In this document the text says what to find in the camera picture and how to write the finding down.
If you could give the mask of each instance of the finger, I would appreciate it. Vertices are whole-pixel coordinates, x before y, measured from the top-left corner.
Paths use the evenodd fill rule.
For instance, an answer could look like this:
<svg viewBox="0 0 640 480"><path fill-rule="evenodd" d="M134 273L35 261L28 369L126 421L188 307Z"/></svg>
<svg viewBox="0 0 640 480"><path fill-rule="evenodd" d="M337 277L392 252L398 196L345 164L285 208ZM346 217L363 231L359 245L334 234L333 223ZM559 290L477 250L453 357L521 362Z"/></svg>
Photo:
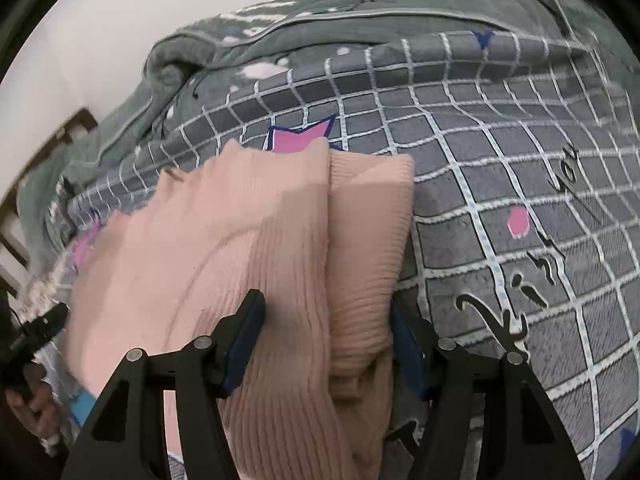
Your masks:
<svg viewBox="0 0 640 480"><path fill-rule="evenodd" d="M40 381L46 377L47 371L45 367L39 363L27 363L22 369L22 374L31 388L31 391L35 395L36 390L40 385Z"/></svg>
<svg viewBox="0 0 640 480"><path fill-rule="evenodd" d="M36 431L36 418L29 407L24 403L24 399L16 392L6 393L7 404L15 418L30 432Z"/></svg>
<svg viewBox="0 0 640 480"><path fill-rule="evenodd" d="M33 399L29 402L29 409L38 413L51 403L51 386L47 383L40 383L37 389L33 390Z"/></svg>
<svg viewBox="0 0 640 480"><path fill-rule="evenodd" d="M40 438L49 438L58 433L60 426L60 418L58 416L58 408L51 403L44 407L42 414L36 425L36 436Z"/></svg>

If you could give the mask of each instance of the white wall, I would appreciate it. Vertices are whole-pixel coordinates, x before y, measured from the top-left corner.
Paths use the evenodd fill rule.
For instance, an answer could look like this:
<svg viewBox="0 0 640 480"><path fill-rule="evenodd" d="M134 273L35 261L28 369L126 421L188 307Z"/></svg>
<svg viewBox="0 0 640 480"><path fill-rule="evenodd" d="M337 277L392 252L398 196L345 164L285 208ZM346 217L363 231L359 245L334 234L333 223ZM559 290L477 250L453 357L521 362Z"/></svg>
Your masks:
<svg viewBox="0 0 640 480"><path fill-rule="evenodd" d="M0 201L73 111L84 105L100 120L133 90L155 41L181 25L263 1L60 0L0 84Z"/></svg>

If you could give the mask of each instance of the silver bolt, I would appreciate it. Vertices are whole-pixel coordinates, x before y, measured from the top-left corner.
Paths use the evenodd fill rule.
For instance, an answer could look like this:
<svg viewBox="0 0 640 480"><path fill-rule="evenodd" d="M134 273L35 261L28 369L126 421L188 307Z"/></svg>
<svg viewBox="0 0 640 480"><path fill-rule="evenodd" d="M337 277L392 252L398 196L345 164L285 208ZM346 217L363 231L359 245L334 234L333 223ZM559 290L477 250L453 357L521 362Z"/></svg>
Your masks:
<svg viewBox="0 0 640 480"><path fill-rule="evenodd" d="M211 346L211 338L208 335L201 335L200 337L196 338L196 341L193 342L193 345L200 350L209 348Z"/></svg>
<svg viewBox="0 0 640 480"><path fill-rule="evenodd" d="M132 348L127 352L127 361L135 362L142 357L142 350L140 348Z"/></svg>
<svg viewBox="0 0 640 480"><path fill-rule="evenodd" d="M456 342L453 339L442 338L438 339L438 346L443 350L453 350L456 347Z"/></svg>
<svg viewBox="0 0 640 480"><path fill-rule="evenodd" d="M507 354L507 361L510 362L512 365L521 365L522 364L522 356L520 354L518 354L517 352L509 352Z"/></svg>

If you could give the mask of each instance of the folded pink sweater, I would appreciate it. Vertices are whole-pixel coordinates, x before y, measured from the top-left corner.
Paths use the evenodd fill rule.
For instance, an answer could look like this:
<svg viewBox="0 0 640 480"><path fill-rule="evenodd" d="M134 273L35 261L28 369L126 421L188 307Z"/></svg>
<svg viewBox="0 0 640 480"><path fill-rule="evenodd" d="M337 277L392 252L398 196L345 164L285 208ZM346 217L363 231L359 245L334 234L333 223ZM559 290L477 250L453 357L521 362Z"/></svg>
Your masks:
<svg viewBox="0 0 640 480"><path fill-rule="evenodd" d="M242 478L374 480L391 406L388 302L412 208L406 156L244 149L162 173L148 207L115 214L74 285L66 355L100 394L133 347L180 349L267 300L242 386L220 402ZM175 401L169 450L180 451Z"/></svg>

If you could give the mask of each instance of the gray checkered blanket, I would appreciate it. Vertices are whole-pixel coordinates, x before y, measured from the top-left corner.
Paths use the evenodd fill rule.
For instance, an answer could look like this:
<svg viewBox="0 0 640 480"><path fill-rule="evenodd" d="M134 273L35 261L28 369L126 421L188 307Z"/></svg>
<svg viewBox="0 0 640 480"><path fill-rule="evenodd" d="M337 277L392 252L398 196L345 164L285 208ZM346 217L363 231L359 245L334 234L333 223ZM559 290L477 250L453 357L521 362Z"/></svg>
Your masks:
<svg viewBox="0 0 640 480"><path fill-rule="evenodd" d="M294 4L225 19L251 21ZM312 14L314 26L340 19L328 5ZM283 14L271 28L244 24L233 37L279 30L283 38L295 30L287 23L310 19L304 12ZM346 19L357 11L344 12ZM570 21L569 39L478 16L468 24L472 32L334 41L193 73L155 118L154 134L118 164L81 193L60 181L50 225L83 227L95 211L103 219L132 212L152 197L161 168L191 171L229 139L265 148L271 126L304 128L335 114L331 145L415 159L399 293L440 336L485 355L526 357L586 477L603 479L640 425L640 137L632 100L610 78L596 35L577 34ZM222 34L210 40L221 43ZM424 408L397 376L382 478L406 477L424 423ZM466 478L481 430L475 416Z"/></svg>

